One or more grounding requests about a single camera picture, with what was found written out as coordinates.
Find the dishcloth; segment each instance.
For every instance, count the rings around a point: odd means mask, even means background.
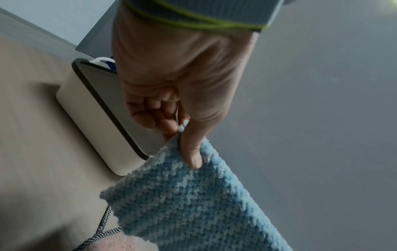
[[[115,186],[101,192],[126,235],[159,251],[292,251],[205,139],[193,170],[179,135]]]

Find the pink fabric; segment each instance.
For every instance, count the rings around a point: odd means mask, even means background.
[[[135,237],[114,234],[92,243],[85,251],[136,251]]]

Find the person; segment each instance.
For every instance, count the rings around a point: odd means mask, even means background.
[[[259,32],[283,1],[228,2],[122,0],[113,24],[113,57],[133,121],[168,140],[189,120],[180,150],[191,168],[201,167],[200,145],[225,118]]]

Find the black rim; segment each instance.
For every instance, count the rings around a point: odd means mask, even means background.
[[[98,92],[93,88],[93,86],[90,84],[88,79],[84,76],[83,72],[80,70],[79,65],[87,65],[93,68],[97,68],[112,74],[117,75],[117,72],[106,69],[102,66],[90,63],[87,59],[84,58],[77,58],[75,61],[72,63],[72,69],[76,73],[76,75],[79,77],[81,82],[83,82],[84,86],[88,89],[88,91],[91,93],[91,95],[94,97],[94,99],[98,102],[98,104],[101,106],[101,108],[105,111],[106,115],[110,118],[110,120],[113,122],[113,124],[117,127],[117,129],[121,132],[125,140],[128,142],[128,144],[132,147],[132,149],[138,154],[139,157],[141,157],[144,160],[147,160],[149,156],[147,156],[142,150],[136,145],[134,140],[131,138],[131,136],[128,134],[126,129],[121,125],[121,123],[117,120],[116,116],[110,111],[109,107],[106,105],[106,103],[101,99],[99,96]]]

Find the yellow-green trim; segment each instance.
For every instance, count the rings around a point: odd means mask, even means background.
[[[228,27],[233,27],[233,28],[244,28],[244,29],[263,29],[269,27],[268,24],[260,25],[260,24],[243,24],[243,23],[238,23],[238,22],[232,22],[232,21],[226,21],[226,20],[221,20],[213,17],[208,17],[204,15],[200,15],[188,10],[180,9],[178,7],[175,7],[167,2],[163,2],[163,0],[150,0],[158,5],[163,6],[164,8],[167,8],[169,10],[172,10],[180,15],[184,15],[186,17],[190,18],[195,18],[201,21],[206,21],[206,22],[211,22],[215,24],[220,24],[220,25],[226,25]]]
[[[189,28],[189,29],[207,29],[207,30],[208,29],[236,28],[235,26],[224,25],[224,24],[200,24],[200,23],[188,23],[188,22],[173,21],[173,20],[162,18],[162,17],[153,16],[153,15],[148,14],[140,9],[135,8],[128,1],[124,1],[124,2],[128,5],[129,8],[131,8],[138,15],[145,17],[147,19],[162,23],[162,24],[168,24],[171,26],[183,27],[183,28]]]

